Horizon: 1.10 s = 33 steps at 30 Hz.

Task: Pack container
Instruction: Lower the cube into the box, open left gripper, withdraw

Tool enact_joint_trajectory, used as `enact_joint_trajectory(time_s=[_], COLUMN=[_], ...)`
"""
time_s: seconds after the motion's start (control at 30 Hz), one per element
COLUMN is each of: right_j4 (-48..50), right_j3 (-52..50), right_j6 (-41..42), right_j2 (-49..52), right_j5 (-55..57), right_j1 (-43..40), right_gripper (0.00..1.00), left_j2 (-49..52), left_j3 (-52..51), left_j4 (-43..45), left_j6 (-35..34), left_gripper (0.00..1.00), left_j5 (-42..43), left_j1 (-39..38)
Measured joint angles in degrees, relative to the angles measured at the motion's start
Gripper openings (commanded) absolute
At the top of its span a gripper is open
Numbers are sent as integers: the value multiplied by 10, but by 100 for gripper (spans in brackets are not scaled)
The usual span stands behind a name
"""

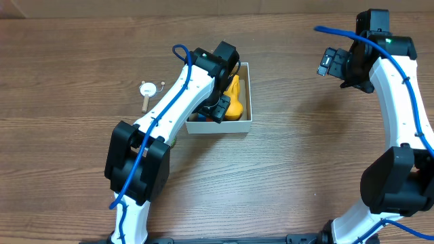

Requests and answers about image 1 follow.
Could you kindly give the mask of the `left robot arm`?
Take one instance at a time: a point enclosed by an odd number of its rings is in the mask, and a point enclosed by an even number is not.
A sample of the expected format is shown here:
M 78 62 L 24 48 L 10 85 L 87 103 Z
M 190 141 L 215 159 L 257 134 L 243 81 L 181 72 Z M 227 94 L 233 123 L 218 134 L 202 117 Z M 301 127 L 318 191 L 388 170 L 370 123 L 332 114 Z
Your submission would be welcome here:
M 180 128 L 193 113 L 221 123 L 230 106 L 224 91 L 241 66 L 235 46 L 221 41 L 209 53 L 181 48 L 184 66 L 172 88 L 152 110 L 130 125 L 120 121 L 111 134 L 104 169 L 115 199 L 115 229 L 107 243 L 145 243 L 151 201 L 170 173 L 170 151 Z

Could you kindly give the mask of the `yellow rubber duck toy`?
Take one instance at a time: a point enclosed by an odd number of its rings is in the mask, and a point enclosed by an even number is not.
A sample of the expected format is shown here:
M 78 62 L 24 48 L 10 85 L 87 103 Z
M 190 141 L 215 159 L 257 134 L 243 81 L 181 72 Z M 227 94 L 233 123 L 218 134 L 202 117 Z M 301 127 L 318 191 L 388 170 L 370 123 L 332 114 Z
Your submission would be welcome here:
M 228 86 L 224 95 L 230 98 L 230 105 L 226 111 L 225 119 L 228 121 L 236 121 L 240 119 L 243 113 L 243 105 L 239 101 L 239 95 L 241 92 L 239 76 L 234 75 L 231 84 Z

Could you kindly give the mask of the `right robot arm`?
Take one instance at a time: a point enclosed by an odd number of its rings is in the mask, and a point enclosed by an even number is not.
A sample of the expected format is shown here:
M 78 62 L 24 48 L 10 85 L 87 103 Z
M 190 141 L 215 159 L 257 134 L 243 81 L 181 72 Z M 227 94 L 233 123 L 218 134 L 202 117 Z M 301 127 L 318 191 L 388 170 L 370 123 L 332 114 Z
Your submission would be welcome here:
M 376 93 L 385 132 L 385 151 L 362 174 L 359 200 L 330 220 L 317 243 L 377 243 L 378 231 L 433 206 L 433 130 L 417 80 L 417 53 L 410 37 L 390 30 L 389 11 L 369 9 L 354 31 L 316 26 L 321 33 L 352 40 L 349 50 L 328 48 L 319 75 L 341 87 Z

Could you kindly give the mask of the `multicoloured puzzle cube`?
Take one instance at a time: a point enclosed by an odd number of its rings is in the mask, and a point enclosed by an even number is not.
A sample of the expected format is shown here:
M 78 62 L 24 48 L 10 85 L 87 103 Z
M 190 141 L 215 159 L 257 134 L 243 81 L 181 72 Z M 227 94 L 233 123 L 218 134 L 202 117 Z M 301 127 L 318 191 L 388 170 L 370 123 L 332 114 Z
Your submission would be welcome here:
M 189 117 L 190 122 L 212 122 L 213 120 L 199 113 L 194 113 Z

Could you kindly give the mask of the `white wooden rattle drum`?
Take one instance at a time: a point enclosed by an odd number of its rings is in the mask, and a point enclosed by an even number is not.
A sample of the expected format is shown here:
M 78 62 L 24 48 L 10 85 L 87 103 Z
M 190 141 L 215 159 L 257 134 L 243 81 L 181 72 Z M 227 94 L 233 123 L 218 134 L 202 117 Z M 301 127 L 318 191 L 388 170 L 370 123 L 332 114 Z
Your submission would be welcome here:
M 149 100 L 157 93 L 161 92 L 165 86 L 165 82 L 160 83 L 161 88 L 158 89 L 154 83 L 142 81 L 139 87 L 140 94 L 143 96 L 142 112 L 146 113 L 149 109 Z

